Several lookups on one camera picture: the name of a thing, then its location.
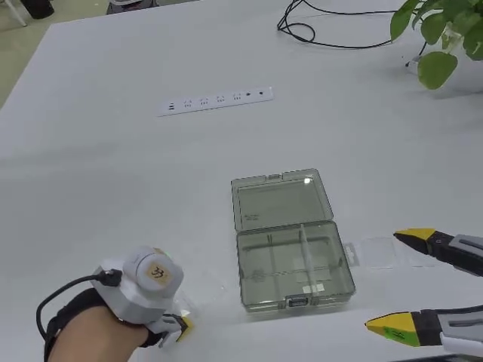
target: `black wrist strap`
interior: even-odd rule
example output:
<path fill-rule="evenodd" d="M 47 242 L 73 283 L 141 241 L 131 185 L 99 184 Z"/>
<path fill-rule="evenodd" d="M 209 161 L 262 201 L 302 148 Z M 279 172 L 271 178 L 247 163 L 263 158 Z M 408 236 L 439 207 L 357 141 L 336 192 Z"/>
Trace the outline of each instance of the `black wrist strap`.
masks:
<path fill-rule="evenodd" d="M 48 362 L 49 355 L 51 354 L 52 348 L 57 341 L 57 336 L 66 327 L 66 325 L 83 311 L 100 306 L 107 307 L 107 304 L 94 288 L 90 288 L 78 294 L 65 307 L 60 309 L 57 315 L 53 317 L 47 325 L 44 362 Z M 145 348 L 151 345 L 156 345 L 164 335 L 164 333 L 154 334 L 150 330 L 148 330 L 148 333 L 148 338 L 140 347 Z"/>

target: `black wire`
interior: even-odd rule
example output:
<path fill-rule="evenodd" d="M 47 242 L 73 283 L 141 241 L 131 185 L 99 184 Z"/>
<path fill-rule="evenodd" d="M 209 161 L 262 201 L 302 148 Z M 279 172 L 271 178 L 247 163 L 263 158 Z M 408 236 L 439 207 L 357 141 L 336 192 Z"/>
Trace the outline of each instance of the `black wire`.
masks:
<path fill-rule="evenodd" d="M 88 275 L 87 277 L 82 277 L 79 279 L 75 279 L 74 281 L 71 281 L 64 285 L 63 287 L 57 289 L 55 292 L 53 292 L 50 296 L 45 298 L 42 303 L 40 303 L 37 307 L 37 312 L 35 313 L 35 318 L 37 320 L 37 328 L 38 331 L 40 332 L 41 336 L 43 339 L 46 338 L 47 333 L 44 330 L 44 327 L 42 326 L 42 309 L 54 298 L 59 296 L 61 293 L 65 292 L 66 290 L 74 287 L 77 284 L 84 283 L 85 281 L 96 281 L 100 278 L 99 274 L 95 275 Z"/>
<path fill-rule="evenodd" d="M 332 15 L 372 15 L 372 14 L 393 14 L 393 13 L 396 12 L 395 10 L 387 10 L 387 11 L 362 11 L 362 12 L 356 12 L 356 13 L 345 13 L 345 12 L 339 12 L 339 11 L 328 11 L 328 10 L 324 10 L 324 9 L 321 9 L 321 8 L 317 8 L 316 6 L 310 4 L 307 0 L 293 0 L 287 6 L 287 8 L 285 9 L 284 16 L 280 19 L 280 21 L 277 24 L 277 30 L 278 31 L 283 32 L 285 34 L 289 34 L 290 36 L 292 36 L 293 38 L 295 38 L 298 41 L 301 41 L 302 43 L 322 45 L 324 47 L 338 48 L 338 49 L 371 49 L 371 48 L 381 47 L 381 46 L 389 44 L 391 42 L 391 40 L 386 40 L 386 41 L 382 41 L 381 43 L 372 44 L 372 45 L 352 46 L 352 45 L 339 45 L 339 44 L 321 43 L 319 41 L 315 41 L 315 37 L 316 37 L 315 30 L 309 24 L 289 23 L 288 22 L 288 16 L 290 15 L 290 13 L 302 3 L 306 4 L 307 6 L 309 6 L 310 8 L 312 8 L 316 11 L 320 11 L 322 13 L 332 14 Z M 299 26 L 299 27 L 303 26 L 303 27 L 307 28 L 312 33 L 311 37 L 310 38 L 304 38 L 303 36 L 294 34 L 291 31 L 291 28 L 294 27 L 294 26 Z M 420 55 L 424 51 L 425 47 L 426 47 L 426 43 L 423 46 L 423 49 L 421 50 Z"/>

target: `hand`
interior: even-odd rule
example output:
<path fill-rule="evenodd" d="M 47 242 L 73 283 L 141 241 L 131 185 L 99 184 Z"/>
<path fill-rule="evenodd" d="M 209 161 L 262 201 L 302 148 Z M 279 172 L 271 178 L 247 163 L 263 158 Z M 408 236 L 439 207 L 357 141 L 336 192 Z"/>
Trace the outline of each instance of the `hand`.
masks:
<path fill-rule="evenodd" d="M 48 361 L 125 362 L 147 338 L 145 327 L 123 324 L 107 307 L 93 307 L 60 332 Z"/>

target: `floor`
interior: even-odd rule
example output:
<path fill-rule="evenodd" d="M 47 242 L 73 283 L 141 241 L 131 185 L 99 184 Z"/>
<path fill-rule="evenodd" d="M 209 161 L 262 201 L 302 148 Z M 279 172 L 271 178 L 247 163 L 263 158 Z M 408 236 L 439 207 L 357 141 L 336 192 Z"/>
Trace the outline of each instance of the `floor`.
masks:
<path fill-rule="evenodd" d="M 0 3 L 0 108 L 52 23 L 104 15 L 109 0 L 53 0 L 55 13 L 43 20 L 32 19 L 19 0 L 12 3 L 28 26 L 22 27 Z"/>

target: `green plant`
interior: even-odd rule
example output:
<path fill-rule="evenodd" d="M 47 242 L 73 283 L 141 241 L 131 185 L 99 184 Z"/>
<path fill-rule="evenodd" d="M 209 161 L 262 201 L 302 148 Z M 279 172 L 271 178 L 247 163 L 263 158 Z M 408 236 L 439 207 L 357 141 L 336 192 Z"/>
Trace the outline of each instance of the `green plant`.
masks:
<path fill-rule="evenodd" d="M 392 16 L 391 40 L 421 22 L 428 44 L 441 39 L 441 50 L 422 56 L 417 66 L 420 82 L 429 89 L 441 87 L 456 69 L 451 52 L 460 45 L 472 60 L 483 60 L 483 0 L 407 0 Z"/>

